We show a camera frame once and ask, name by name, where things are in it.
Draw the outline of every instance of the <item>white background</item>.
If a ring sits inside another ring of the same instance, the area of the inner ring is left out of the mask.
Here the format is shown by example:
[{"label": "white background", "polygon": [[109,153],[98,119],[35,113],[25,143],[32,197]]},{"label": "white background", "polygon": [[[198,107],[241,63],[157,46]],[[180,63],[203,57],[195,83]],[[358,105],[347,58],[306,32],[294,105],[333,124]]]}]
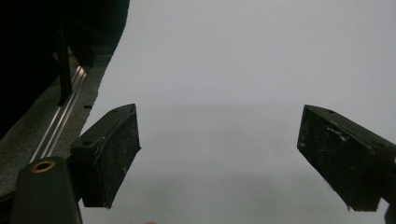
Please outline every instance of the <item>white background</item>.
[{"label": "white background", "polygon": [[304,105],[396,142],[396,3],[131,0],[84,127],[136,103],[142,150],[84,223],[383,223],[298,151]]}]

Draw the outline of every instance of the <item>brass screw hole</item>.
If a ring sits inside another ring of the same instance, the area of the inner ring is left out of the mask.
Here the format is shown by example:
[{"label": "brass screw hole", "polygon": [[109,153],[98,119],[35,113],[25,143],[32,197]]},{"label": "brass screw hole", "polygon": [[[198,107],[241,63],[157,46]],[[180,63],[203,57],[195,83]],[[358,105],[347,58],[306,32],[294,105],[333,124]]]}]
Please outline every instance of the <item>brass screw hole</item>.
[{"label": "brass screw hole", "polygon": [[32,172],[36,174],[47,172],[55,166],[55,161],[42,161],[32,167]]}]

